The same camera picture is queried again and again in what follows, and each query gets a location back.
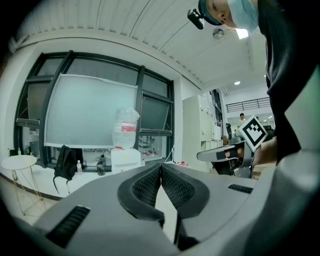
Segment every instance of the black metal railing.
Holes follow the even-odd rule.
[[[237,102],[226,105],[226,110],[229,112],[244,111],[252,109],[261,109],[265,107],[270,107],[270,99],[266,98],[256,98],[252,100]]]

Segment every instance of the black shirt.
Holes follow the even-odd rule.
[[[300,150],[285,111],[304,88],[319,61],[317,2],[258,1],[259,28],[266,37],[267,94],[276,126],[278,161]]]

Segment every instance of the person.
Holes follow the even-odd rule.
[[[244,114],[244,113],[241,113],[241,114],[240,114],[240,120],[238,121],[238,128],[239,128],[240,126],[242,126],[245,122],[246,122],[245,114]]]
[[[301,149],[285,116],[319,63],[317,40],[312,35],[318,24],[319,1],[303,4],[291,0],[199,0],[199,12],[211,25],[246,29],[257,27],[266,38],[266,84],[276,137],[255,151],[252,165],[280,161]],[[244,150],[238,150],[243,157]]]

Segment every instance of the black backpack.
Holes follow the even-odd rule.
[[[63,145],[60,148],[60,153],[58,160],[56,162],[56,166],[54,168],[54,177],[53,177],[53,184],[55,190],[58,192],[55,178],[62,177],[66,179],[66,186],[68,188],[68,182],[72,180],[75,172],[77,171],[77,153],[74,149]]]

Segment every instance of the recessed light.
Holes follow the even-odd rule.
[[[236,28],[235,30],[238,34],[239,39],[247,38],[249,36],[248,31],[246,29]]]

